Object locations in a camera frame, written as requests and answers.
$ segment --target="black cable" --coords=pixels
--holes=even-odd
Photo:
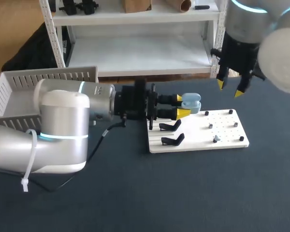
[[[126,127],[126,116],[123,117],[122,121],[119,122],[119,123],[115,123],[111,126],[109,126],[109,128],[107,128],[104,133],[102,134],[101,138],[99,139],[97,145],[95,146],[95,148],[93,149],[92,153],[89,155],[89,157],[87,158],[87,161],[86,161],[86,167],[88,165],[88,163],[91,161],[91,159],[93,158],[93,156],[96,154],[99,146],[101,145],[104,137],[107,135],[107,133],[113,129],[113,128],[116,128],[116,127]],[[76,172],[74,173],[72,176],[70,176],[66,181],[64,181],[61,185],[59,185],[58,187],[54,188],[54,189],[51,189],[51,188],[48,188],[46,186],[44,186],[43,184],[41,184],[40,182],[34,180],[34,179],[31,179],[29,178],[29,182],[35,184],[36,186],[40,187],[41,189],[47,191],[47,192],[56,192],[57,190],[59,190],[60,188],[62,188],[63,186],[65,186],[67,183],[69,183],[77,174],[79,174],[82,170],[80,170],[79,172]],[[10,176],[18,176],[18,177],[23,177],[23,174],[21,173],[18,173],[18,172],[12,172],[12,171],[7,171],[7,170],[1,170],[0,169],[0,174],[5,174],[5,175],[10,175]]]

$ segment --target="white plastic basket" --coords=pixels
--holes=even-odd
[[[40,117],[33,107],[34,87],[42,79],[98,82],[97,67],[40,69],[0,74],[0,125],[18,131],[39,130]]]

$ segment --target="shelf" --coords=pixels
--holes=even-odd
[[[152,0],[151,11],[131,14],[124,13],[121,1],[96,0],[100,7],[93,15],[85,15],[78,10],[77,15],[68,16],[64,11],[57,11],[53,17],[54,24],[55,26],[151,24],[210,21],[218,20],[219,17],[219,10],[214,0],[199,0],[200,5],[209,5],[209,10],[196,11],[191,8],[186,13],[177,12],[165,0]]]
[[[99,77],[208,73],[200,35],[77,39],[69,67],[97,66]]]

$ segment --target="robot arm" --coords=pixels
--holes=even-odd
[[[199,103],[196,95],[159,95],[155,86],[146,90],[145,81],[116,92],[108,84],[44,79],[33,95],[42,124],[31,172],[67,174],[83,169],[90,121],[111,121],[114,115],[151,123],[157,117],[178,120],[200,110],[200,104],[189,104]],[[175,107],[157,109],[158,103]],[[32,135],[0,126],[0,169],[25,173],[32,146]]]
[[[242,77],[236,97],[253,76],[290,92],[290,0],[229,0],[225,27],[221,51],[212,49],[220,58],[220,89],[233,69]]]

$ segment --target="wooden floor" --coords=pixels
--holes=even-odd
[[[38,0],[0,0],[0,71],[44,22]],[[148,76],[148,81],[206,78],[208,74]],[[125,83],[131,77],[106,78],[104,82]]]

